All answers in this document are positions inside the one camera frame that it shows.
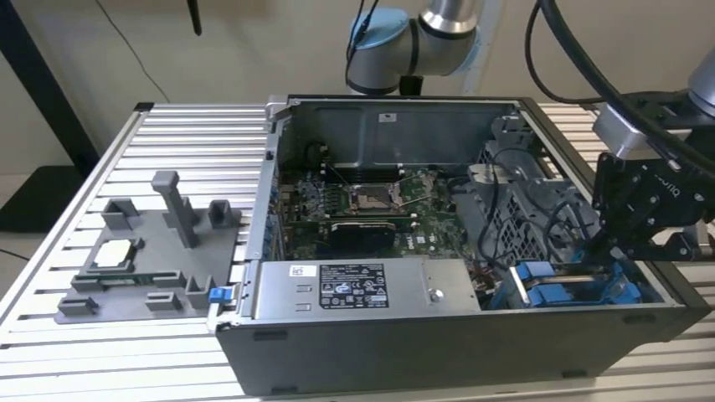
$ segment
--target beige wall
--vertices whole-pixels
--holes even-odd
[[[66,164],[70,157],[0,54],[0,175]]]
[[[202,37],[194,35],[183,0],[102,2],[174,102],[262,102],[271,93],[346,93],[343,54],[358,0],[202,0]],[[426,3],[382,1],[383,6],[406,8],[411,15]],[[94,0],[15,0],[14,4],[103,149],[136,102],[162,101],[162,96]],[[715,0],[562,0],[559,5],[578,38],[622,90],[682,87],[715,45]],[[531,0],[504,0],[479,95],[543,99],[523,59],[531,6]],[[592,95],[542,18],[534,53],[554,90],[563,95]],[[428,78],[424,93],[459,95],[462,84],[462,76]],[[8,93],[0,95],[2,102],[12,104],[15,95]],[[36,131],[34,127],[44,122],[28,124],[28,130]],[[56,146],[47,145],[52,141],[44,136],[32,138],[22,141],[43,155],[64,156]]]
[[[202,0],[203,36],[183,0],[102,0],[172,102],[263,102],[272,93],[347,93],[344,49],[358,0]],[[162,101],[94,0],[16,0],[79,118],[106,146],[139,101]],[[412,15],[419,0],[384,0]],[[459,94],[462,78],[426,93]]]
[[[506,0],[499,29],[478,93],[544,96],[524,63],[524,30],[534,1]],[[715,46],[713,0],[560,0],[564,19],[622,91],[674,90]],[[547,23],[539,16],[534,60],[547,86],[563,96],[591,96]]]

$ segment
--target warning label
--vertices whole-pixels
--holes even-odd
[[[320,307],[326,309],[390,307],[384,265],[322,265]]]

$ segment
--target cable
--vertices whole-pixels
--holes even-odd
[[[360,0],[360,8],[358,8],[358,17],[355,17],[354,27],[350,29],[350,38],[347,38],[346,60],[350,59],[350,49],[354,47],[355,29],[358,28],[358,21],[360,20],[360,14],[364,7],[366,0]]]
[[[370,28],[370,20],[372,19],[372,14],[375,12],[375,8],[378,7],[379,2],[380,0],[375,0],[372,2],[372,7],[370,7],[368,14],[366,15],[366,18],[362,20],[360,27],[358,28],[358,32],[355,32],[355,35],[352,35],[352,32],[351,32],[351,40],[348,41],[351,42],[351,45],[350,45],[350,49],[347,52],[347,63],[346,63],[346,84],[347,84],[347,72],[350,71],[350,65],[354,63],[355,52],[358,51],[358,44],[366,37],[366,32],[368,31],[368,28]],[[354,26],[358,23],[358,20],[360,19],[363,6],[364,6],[364,2],[362,0],[360,10],[358,12],[358,17],[355,17]]]
[[[487,214],[487,221],[484,223],[484,227],[482,228],[482,231],[479,232],[478,237],[478,251],[482,255],[482,258],[487,261],[487,264],[492,265],[494,267],[499,268],[502,271],[507,271],[507,268],[504,264],[502,264],[499,261],[494,260],[484,251],[484,239],[487,236],[487,230],[490,229],[490,226],[492,226],[494,217],[496,215],[496,207],[499,203],[499,178],[496,175],[496,170],[494,169],[494,158],[491,159],[491,180],[494,182],[494,190],[491,191],[491,205],[490,205],[490,212]]]
[[[26,260],[26,261],[30,261],[31,259],[27,258],[24,255],[20,255],[18,253],[14,253],[12,251],[8,251],[6,249],[0,249],[0,253],[4,253],[7,255],[12,255],[15,258],[19,258],[20,260]]]
[[[675,171],[682,168],[679,162],[687,163],[703,173],[709,181],[715,183],[715,162],[641,113],[603,76],[568,29],[555,0],[539,0],[539,5],[554,36],[580,74],[619,115],[649,138],[649,144],[658,155]]]
[[[142,62],[142,59],[140,59],[140,57],[139,57],[139,55],[138,55],[138,53],[136,53],[136,50],[135,50],[135,48],[132,47],[132,44],[130,43],[130,41],[128,41],[128,39],[127,39],[127,36],[124,36],[124,34],[122,33],[120,28],[116,26],[116,23],[114,23],[112,17],[110,17],[110,13],[107,12],[107,9],[106,9],[104,6],[102,5],[100,0],[94,0],[94,2],[98,3],[98,6],[100,7],[102,13],[103,13],[104,16],[107,17],[107,21],[108,21],[110,24],[114,26],[114,30],[115,30],[116,33],[122,36],[122,39],[124,40],[124,43],[127,44],[127,47],[128,47],[130,50],[132,51],[134,58],[136,59],[136,62],[139,63],[139,66],[142,67],[142,71],[144,72],[144,75],[147,76],[148,80],[152,81],[152,84],[155,84],[155,87],[156,87],[156,89],[159,90],[159,92],[162,92],[162,96],[164,97],[164,100],[167,101],[167,103],[171,103],[171,100],[168,99],[167,93],[164,92],[164,90],[162,89],[162,87],[159,86],[159,84],[156,84],[155,79],[152,78],[152,76],[151,76],[150,73],[147,72],[147,68],[144,67],[144,63]]]
[[[554,229],[554,226],[558,222],[558,215],[562,209],[564,209],[570,205],[568,201],[560,202],[559,205],[556,205],[556,208],[554,208],[554,211],[551,213],[551,216],[548,217],[547,221],[547,227],[544,228],[544,243],[548,243],[548,245],[552,245],[551,247],[547,245],[548,252],[547,252],[547,261],[551,260],[551,255],[554,254],[554,257],[559,262],[563,262],[560,260],[559,255],[554,252],[554,244],[551,242],[551,230]]]
[[[526,58],[526,69],[528,70],[528,74],[532,77],[534,84],[539,87],[539,90],[544,93],[546,96],[552,101],[556,101],[559,103],[564,103],[567,105],[588,105],[594,103],[603,103],[606,100],[603,97],[596,96],[594,98],[564,98],[560,95],[556,95],[547,87],[544,82],[540,80],[539,73],[536,72],[536,68],[534,67],[534,58],[532,58],[532,36],[534,36],[534,24],[536,22],[536,16],[539,15],[540,11],[540,5],[539,1],[534,4],[532,12],[528,16],[528,21],[526,23],[526,35],[524,35],[524,58]],[[649,94],[662,94],[663,92],[659,90],[646,90],[641,92],[630,92],[628,94],[623,94],[624,96],[639,96],[639,95],[649,95]]]

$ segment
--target blue latch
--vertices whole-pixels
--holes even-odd
[[[210,291],[210,303],[228,304],[234,300],[232,287],[215,287]]]

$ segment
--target metal slotted table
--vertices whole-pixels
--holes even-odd
[[[595,167],[606,147],[591,131],[595,113],[540,105]],[[202,318],[63,325],[70,288],[104,221],[110,198],[164,209],[150,182],[176,170],[195,207],[227,198],[243,213],[231,278],[243,275],[244,242],[266,141],[264,106],[159,105],[136,111],[38,253],[0,302],[0,400],[244,400]],[[715,266],[681,265],[715,305]],[[666,401],[715,400],[715,313],[670,343],[639,347],[596,379],[314,398],[324,401]]]

